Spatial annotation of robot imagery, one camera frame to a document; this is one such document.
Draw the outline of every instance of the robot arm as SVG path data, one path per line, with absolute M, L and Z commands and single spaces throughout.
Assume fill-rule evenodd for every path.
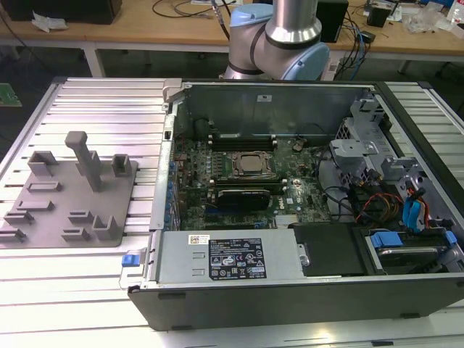
M 317 0 L 274 0 L 274 5 L 248 4 L 231 16 L 231 42 L 226 79 L 315 80 L 328 61 L 319 42 L 322 25 Z

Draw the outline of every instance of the power supply label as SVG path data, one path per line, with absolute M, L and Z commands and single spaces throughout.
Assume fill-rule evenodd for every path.
M 210 239 L 209 250 L 214 281 L 267 278 L 261 238 Z

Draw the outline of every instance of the blue cable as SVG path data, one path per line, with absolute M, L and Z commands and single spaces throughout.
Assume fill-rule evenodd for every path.
M 357 32 L 357 36 L 359 36 L 359 40 L 360 40 L 360 51 L 361 51 L 361 55 L 360 57 L 357 59 L 356 61 L 356 68 L 355 70 L 353 71 L 351 77 L 349 78 L 350 81 L 353 80 L 353 78 L 355 78 L 356 74 L 357 74 L 357 71 L 360 69 L 361 67 L 361 62 L 363 60 L 363 56 L 364 56 L 364 40 L 363 40 L 363 36 L 361 35 L 361 32 L 358 28 L 352 26 L 352 25 L 345 25 L 343 24 L 344 27 L 346 28 L 349 28 L 349 29 L 352 29 L 353 31 L 356 31 Z
M 353 71 L 352 75 L 350 76 L 349 80 L 352 81 L 353 78 L 355 78 L 356 74 L 357 74 L 357 71 L 360 69 L 361 67 L 361 62 L 363 60 L 363 57 L 364 57 L 364 40 L 363 40 L 363 36 L 361 35 L 361 32 L 359 29 L 356 28 L 356 31 L 357 31 L 357 34 L 360 36 L 360 47 L 361 47 L 361 56 L 360 58 L 358 59 L 357 61 L 357 65 L 356 65 L 356 68 L 355 68 L 355 71 Z

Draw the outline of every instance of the motherboard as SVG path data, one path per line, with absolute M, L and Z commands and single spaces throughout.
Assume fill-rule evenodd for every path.
M 321 148 L 277 138 L 272 148 L 227 151 L 211 141 L 178 138 L 178 204 L 182 231 L 287 228 L 331 219 L 314 177 Z

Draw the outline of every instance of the gray base plate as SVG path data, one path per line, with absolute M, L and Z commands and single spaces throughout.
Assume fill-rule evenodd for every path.
M 58 165 L 50 165 L 48 169 L 51 178 L 36 177 L 30 174 L 28 181 L 22 188 L 14 203 L 12 211 L 16 211 L 21 201 L 51 201 L 53 207 L 49 211 L 31 211 L 32 223 L 13 223 L 26 237 L 20 241 L 0 241 L 0 249 L 26 248 L 86 248 L 86 247 L 116 247 L 121 244 L 124 233 L 125 219 L 131 200 L 133 184 L 136 177 L 137 162 L 130 161 L 132 176 L 115 177 L 110 161 L 101 161 L 101 190 L 93 192 L 85 176 L 81 176 L 76 162 L 58 161 Z M 31 183 L 57 181 L 61 185 L 60 191 L 29 192 L 27 187 Z M 92 223 L 72 224 L 68 215 L 71 211 L 89 210 L 95 217 L 98 215 L 103 224 L 107 224 L 112 215 L 117 224 L 117 231 L 112 239 L 98 240 L 92 231 Z M 66 228 L 84 227 L 89 234 L 88 240 L 68 240 L 62 237 Z

